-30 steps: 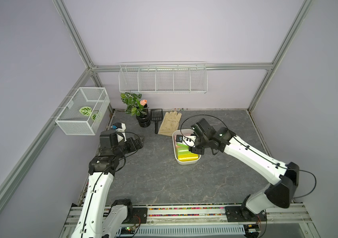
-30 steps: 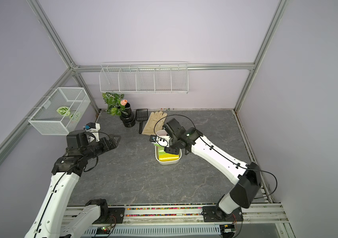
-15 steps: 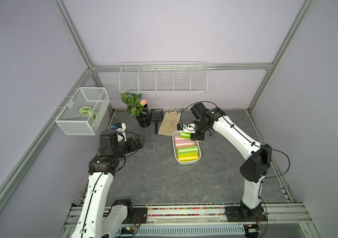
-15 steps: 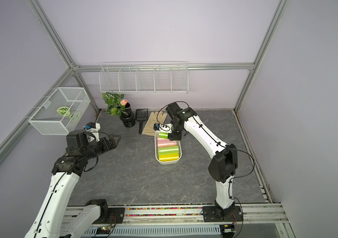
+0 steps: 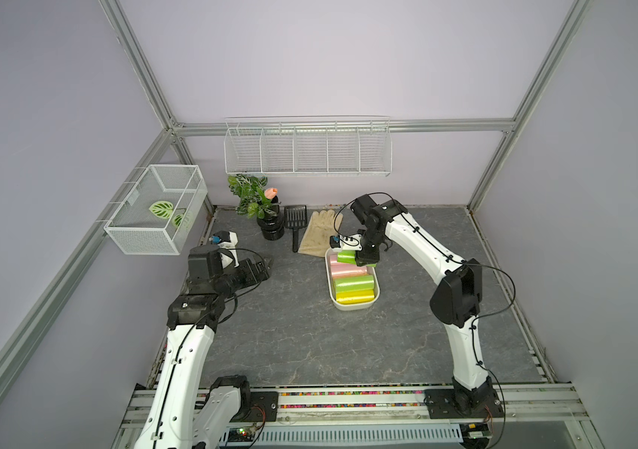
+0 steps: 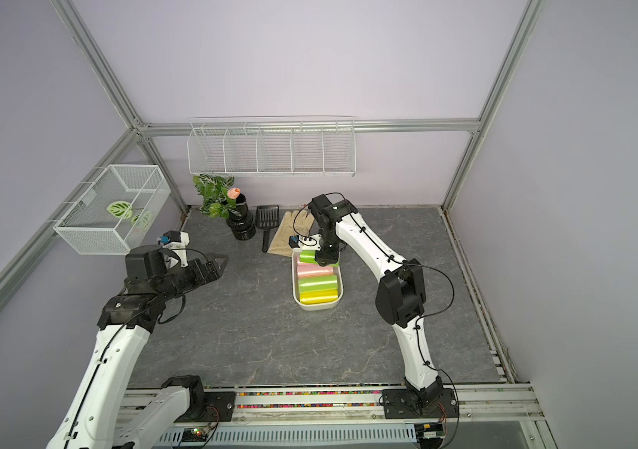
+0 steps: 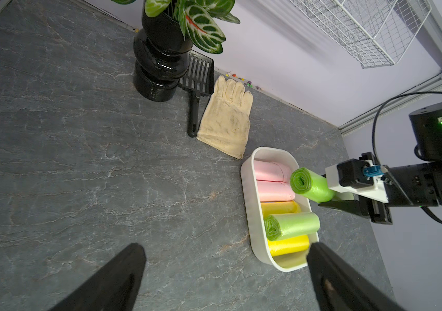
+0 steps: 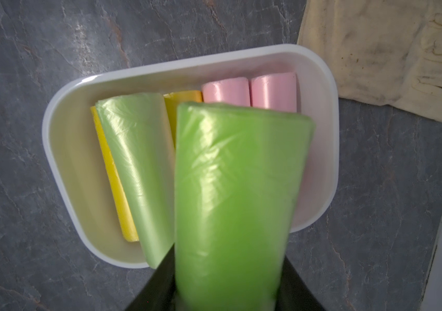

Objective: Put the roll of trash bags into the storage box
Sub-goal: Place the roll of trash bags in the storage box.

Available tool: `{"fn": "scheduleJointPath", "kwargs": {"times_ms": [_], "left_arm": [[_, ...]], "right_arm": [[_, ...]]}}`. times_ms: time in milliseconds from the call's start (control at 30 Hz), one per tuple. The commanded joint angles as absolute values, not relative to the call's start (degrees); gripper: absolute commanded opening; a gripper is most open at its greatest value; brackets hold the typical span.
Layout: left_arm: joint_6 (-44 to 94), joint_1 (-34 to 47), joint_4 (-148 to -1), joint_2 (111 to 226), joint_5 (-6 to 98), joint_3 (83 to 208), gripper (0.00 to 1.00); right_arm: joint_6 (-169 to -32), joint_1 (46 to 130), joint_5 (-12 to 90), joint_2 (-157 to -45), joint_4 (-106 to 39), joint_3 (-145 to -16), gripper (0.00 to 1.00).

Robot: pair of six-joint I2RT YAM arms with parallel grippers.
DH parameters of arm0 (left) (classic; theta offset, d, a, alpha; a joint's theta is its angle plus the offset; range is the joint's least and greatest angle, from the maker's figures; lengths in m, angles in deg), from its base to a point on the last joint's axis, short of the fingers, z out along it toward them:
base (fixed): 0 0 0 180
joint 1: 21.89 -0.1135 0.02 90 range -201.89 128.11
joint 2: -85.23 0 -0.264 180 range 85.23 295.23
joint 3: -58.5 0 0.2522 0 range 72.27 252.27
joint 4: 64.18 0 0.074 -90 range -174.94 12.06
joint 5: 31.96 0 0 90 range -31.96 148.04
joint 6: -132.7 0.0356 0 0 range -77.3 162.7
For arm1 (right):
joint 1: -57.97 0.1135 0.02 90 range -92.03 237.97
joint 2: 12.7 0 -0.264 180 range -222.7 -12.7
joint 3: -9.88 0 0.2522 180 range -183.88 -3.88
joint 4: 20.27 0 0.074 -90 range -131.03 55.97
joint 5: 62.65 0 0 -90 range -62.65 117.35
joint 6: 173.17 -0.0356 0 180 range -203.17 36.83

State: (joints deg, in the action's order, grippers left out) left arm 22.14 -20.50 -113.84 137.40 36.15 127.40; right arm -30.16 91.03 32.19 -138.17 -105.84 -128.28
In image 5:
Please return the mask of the green trash bag roll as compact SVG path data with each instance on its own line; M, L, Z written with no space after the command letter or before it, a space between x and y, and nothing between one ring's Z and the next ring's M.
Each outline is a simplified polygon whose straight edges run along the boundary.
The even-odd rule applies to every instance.
M337 253L337 262L341 264L356 265L356 251L341 251Z
M333 280L333 284L335 293L339 295L350 292L373 291L375 280L372 275L361 275L337 278Z

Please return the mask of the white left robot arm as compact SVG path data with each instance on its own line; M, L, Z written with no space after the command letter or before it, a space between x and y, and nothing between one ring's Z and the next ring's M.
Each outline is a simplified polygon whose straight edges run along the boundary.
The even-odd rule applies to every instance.
M200 409L197 393L227 303L266 282L272 262L253 250L198 246L188 256L186 292L168 310L162 372L138 448L216 448L234 418L250 413L251 389L243 375L218 378Z

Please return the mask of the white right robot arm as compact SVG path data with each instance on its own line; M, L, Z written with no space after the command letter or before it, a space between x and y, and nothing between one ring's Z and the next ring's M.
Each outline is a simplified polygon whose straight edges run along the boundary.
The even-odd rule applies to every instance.
M429 308L447 333L453 359L453 406L461 416L502 409L502 391L485 366L478 325L483 300L484 265L453 253L433 238L394 198L382 204L370 194L349 206L363 229L340 237L343 248L356 253L360 266L380 261L379 247L399 245L436 284Z

